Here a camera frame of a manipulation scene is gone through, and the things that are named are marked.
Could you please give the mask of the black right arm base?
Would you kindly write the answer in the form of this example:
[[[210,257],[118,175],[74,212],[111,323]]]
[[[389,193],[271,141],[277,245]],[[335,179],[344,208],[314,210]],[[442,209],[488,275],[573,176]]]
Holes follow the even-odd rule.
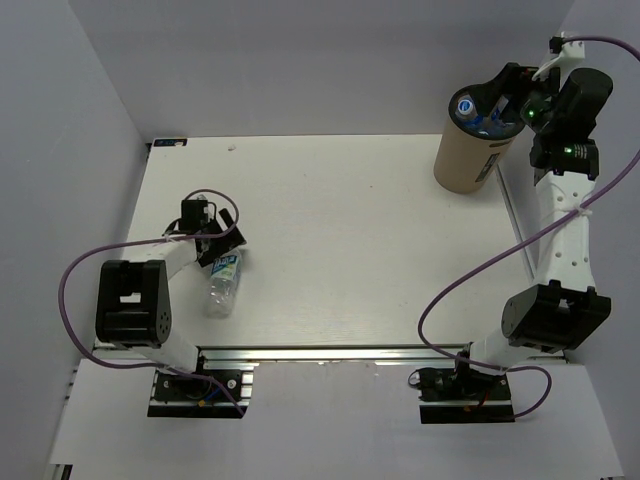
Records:
[[[419,392],[422,424],[512,423],[515,413],[505,374],[485,374],[467,363],[414,370],[408,386]]]

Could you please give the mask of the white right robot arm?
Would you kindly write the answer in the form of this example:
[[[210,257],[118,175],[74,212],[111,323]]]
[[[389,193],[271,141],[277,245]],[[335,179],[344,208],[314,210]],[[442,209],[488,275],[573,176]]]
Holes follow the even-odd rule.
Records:
[[[589,252],[591,199],[599,151],[591,138],[613,81],[592,68],[566,79],[552,69],[543,82],[516,91],[514,113],[535,133],[529,154],[539,204],[538,263],[530,288],[511,297],[500,326],[469,345],[470,363],[451,374],[453,390],[472,399],[497,376],[536,352],[580,346],[610,315],[596,291]]]

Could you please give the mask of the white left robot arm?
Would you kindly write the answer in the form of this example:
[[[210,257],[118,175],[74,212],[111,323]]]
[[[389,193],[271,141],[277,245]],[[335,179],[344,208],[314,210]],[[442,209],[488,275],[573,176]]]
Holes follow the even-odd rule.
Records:
[[[199,189],[181,201],[180,217],[144,252],[105,262],[100,271],[95,330],[97,339],[133,350],[169,372],[180,371],[177,387],[199,399],[211,374],[198,366],[200,349],[173,325],[169,281],[197,265],[214,274],[230,268],[236,277],[238,248],[246,240],[237,215],[218,208]]]

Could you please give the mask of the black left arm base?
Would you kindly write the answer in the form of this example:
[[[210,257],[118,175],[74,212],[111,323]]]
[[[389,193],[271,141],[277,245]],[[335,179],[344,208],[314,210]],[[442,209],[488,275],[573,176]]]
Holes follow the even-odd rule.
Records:
[[[251,399],[256,366],[257,363],[234,361],[201,362],[199,374],[215,378],[229,392],[241,411],[215,383],[157,371],[151,388],[147,416],[241,419]]]

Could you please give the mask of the Pepsi-label bottle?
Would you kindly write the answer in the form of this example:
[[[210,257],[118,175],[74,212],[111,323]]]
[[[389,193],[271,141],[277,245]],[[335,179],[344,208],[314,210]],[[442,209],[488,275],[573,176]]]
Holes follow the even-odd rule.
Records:
[[[489,115],[489,123],[488,126],[491,130],[502,131],[505,130],[509,123],[507,123],[503,118],[502,114],[505,108],[508,105],[508,98],[504,95],[501,95],[496,105],[493,108],[492,113]]]

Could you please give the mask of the green-label bottle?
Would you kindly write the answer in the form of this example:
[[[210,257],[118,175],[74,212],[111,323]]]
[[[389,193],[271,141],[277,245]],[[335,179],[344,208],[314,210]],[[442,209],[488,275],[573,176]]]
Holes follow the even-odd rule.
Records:
[[[233,311],[241,276],[242,255],[239,249],[217,258],[211,266],[206,312],[216,319]]]

